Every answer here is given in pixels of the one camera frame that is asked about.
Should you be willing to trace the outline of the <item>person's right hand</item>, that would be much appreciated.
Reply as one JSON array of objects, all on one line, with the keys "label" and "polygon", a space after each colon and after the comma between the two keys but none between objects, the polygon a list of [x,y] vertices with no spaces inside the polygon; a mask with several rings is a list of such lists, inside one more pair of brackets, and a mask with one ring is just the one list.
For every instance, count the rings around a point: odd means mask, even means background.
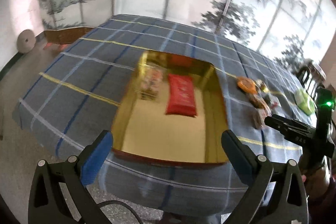
[{"label": "person's right hand", "polygon": [[330,165],[330,159],[324,157],[323,162],[312,169],[308,169],[306,166],[303,167],[303,165],[299,167],[305,191],[309,199],[315,200],[327,193],[331,180],[333,179]]}]

